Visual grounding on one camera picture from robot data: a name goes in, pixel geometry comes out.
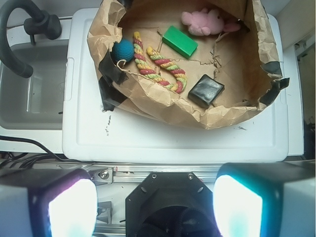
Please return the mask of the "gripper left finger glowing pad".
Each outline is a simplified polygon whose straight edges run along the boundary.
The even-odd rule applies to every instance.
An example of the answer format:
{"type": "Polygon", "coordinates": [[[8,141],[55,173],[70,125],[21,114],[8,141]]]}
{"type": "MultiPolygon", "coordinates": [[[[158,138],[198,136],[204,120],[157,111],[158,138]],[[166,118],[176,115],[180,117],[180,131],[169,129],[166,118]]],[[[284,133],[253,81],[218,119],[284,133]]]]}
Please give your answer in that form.
{"type": "Polygon", "coordinates": [[[83,169],[0,171],[2,237],[91,237],[96,186],[83,169]]]}

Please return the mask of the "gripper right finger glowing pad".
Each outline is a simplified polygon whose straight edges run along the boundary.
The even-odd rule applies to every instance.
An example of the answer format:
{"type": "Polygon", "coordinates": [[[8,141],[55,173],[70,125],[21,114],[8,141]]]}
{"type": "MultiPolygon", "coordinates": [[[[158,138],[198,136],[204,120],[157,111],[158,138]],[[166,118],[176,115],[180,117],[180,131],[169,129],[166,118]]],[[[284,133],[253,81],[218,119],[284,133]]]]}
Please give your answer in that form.
{"type": "Polygon", "coordinates": [[[314,237],[315,162],[226,163],[213,188],[224,237],[314,237]]]}

